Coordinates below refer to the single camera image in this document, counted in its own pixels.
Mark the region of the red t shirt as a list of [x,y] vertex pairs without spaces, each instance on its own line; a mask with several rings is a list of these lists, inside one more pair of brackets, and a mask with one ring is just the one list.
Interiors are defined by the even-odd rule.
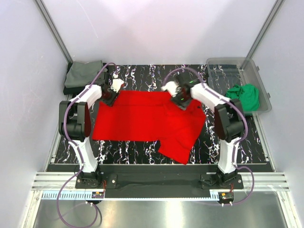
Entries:
[[201,103],[192,100],[185,111],[168,92],[122,91],[113,106],[99,103],[93,140],[159,141],[159,153],[187,164],[204,126]]

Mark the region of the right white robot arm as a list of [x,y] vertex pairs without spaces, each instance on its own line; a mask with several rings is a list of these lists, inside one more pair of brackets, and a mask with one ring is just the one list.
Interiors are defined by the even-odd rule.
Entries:
[[196,100],[213,112],[214,131],[220,141],[218,168],[215,174],[200,182],[209,189],[231,188],[238,180],[237,149],[248,132],[241,102],[225,98],[199,78],[187,80],[181,74],[176,75],[174,81],[163,84],[161,89],[168,91],[171,101],[182,110]]

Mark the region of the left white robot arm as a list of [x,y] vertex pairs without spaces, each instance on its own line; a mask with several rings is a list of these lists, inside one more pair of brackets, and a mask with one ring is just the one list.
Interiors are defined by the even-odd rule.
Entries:
[[98,188],[105,184],[90,143],[92,125],[89,109],[99,99],[112,106],[123,84],[124,81],[117,77],[109,84],[106,78],[101,85],[89,84],[75,98],[59,104],[59,133],[73,148],[79,162],[79,171],[74,174],[77,188]]

